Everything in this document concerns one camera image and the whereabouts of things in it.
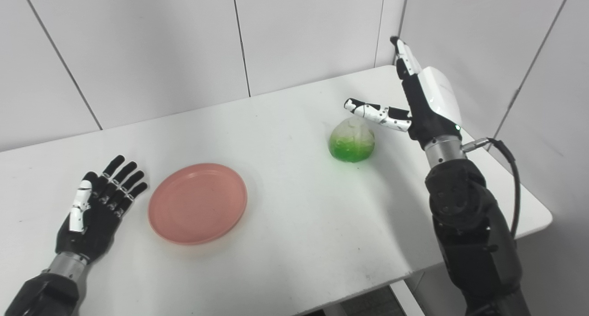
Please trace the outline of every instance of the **pink plate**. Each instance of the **pink plate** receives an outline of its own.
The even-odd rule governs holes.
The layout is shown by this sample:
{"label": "pink plate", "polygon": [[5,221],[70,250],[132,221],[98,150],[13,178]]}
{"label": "pink plate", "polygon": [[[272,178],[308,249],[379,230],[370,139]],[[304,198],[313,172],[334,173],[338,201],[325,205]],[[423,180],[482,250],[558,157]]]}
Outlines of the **pink plate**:
{"label": "pink plate", "polygon": [[196,245],[226,234],[246,210],[248,192],[237,172],[201,163],[174,172],[149,202],[149,223],[160,237]]}

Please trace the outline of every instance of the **tabletop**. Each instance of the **tabletop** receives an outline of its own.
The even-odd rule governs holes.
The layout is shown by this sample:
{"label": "tabletop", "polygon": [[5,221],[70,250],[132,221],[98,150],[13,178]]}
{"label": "tabletop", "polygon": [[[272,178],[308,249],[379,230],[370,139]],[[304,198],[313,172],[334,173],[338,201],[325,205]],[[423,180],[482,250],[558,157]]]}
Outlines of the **tabletop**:
{"label": "tabletop", "polygon": [[[351,117],[347,98],[407,108],[395,68],[385,66],[0,153],[0,309],[53,259],[84,173],[118,154],[139,164],[150,188],[88,271],[82,316],[292,316],[440,264],[417,142],[370,123],[369,159],[330,155],[331,131]],[[511,222],[510,173],[482,149],[469,158]],[[206,162],[242,176],[244,216],[203,245],[163,240],[147,220],[151,193]],[[526,188],[521,205],[518,236],[551,222]]]}

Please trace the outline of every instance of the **white wall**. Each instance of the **white wall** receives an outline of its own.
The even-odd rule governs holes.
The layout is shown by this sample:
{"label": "white wall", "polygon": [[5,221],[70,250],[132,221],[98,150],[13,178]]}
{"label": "white wall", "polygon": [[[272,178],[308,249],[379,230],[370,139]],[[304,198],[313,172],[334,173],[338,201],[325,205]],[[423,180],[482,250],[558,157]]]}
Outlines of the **white wall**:
{"label": "white wall", "polygon": [[26,0],[0,0],[0,151],[98,130]]}
{"label": "white wall", "polygon": [[465,129],[492,136],[562,0],[408,0],[401,36],[452,83]]}
{"label": "white wall", "polygon": [[383,0],[236,1],[252,95],[375,66]]}
{"label": "white wall", "polygon": [[[0,126],[0,150],[96,130],[31,9],[24,0],[6,1],[8,5],[0,6],[4,12],[0,54],[10,56],[0,62],[0,71],[10,71],[10,81],[0,85],[0,123],[16,124],[10,129]],[[385,46],[389,48],[377,54],[377,47],[397,32],[403,4],[403,0],[31,1],[103,128],[369,69],[377,58],[383,65],[391,61],[392,50]],[[20,24],[26,28],[7,29]],[[13,54],[5,41],[20,54]],[[34,57],[36,52],[44,56]],[[14,69],[13,62],[23,68]],[[17,102],[19,93],[28,97]],[[27,107],[35,102],[42,106]],[[53,121],[46,123],[49,117]]]}
{"label": "white wall", "polygon": [[248,97],[233,0],[31,0],[103,128]]}
{"label": "white wall", "polygon": [[566,1],[498,134],[524,185],[554,216],[547,230],[519,244],[534,316],[589,310],[588,1]]}

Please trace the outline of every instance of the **green vegetable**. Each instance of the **green vegetable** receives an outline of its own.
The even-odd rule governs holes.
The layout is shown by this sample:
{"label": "green vegetable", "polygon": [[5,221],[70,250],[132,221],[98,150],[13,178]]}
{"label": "green vegetable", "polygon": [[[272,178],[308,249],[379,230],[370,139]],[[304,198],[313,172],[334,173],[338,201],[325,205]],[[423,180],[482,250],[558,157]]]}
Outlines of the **green vegetable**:
{"label": "green vegetable", "polygon": [[351,117],[333,129],[329,152],[341,161],[362,161],[372,154],[374,142],[374,132],[366,122],[359,117]]}

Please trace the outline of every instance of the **black cable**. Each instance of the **black cable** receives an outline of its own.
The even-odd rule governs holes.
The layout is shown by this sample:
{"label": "black cable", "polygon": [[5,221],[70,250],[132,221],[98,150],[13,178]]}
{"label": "black cable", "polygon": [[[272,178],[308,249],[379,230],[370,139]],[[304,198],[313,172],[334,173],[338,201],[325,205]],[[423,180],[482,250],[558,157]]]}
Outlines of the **black cable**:
{"label": "black cable", "polygon": [[521,187],[520,187],[520,172],[517,169],[517,165],[515,165],[515,157],[509,151],[507,146],[503,144],[501,140],[495,140],[494,138],[489,138],[489,141],[501,154],[507,159],[509,165],[511,166],[511,173],[514,176],[514,184],[515,184],[515,206],[514,206],[514,219],[511,222],[511,236],[515,238],[515,233],[517,232],[517,226],[520,223],[520,202],[521,202]]}

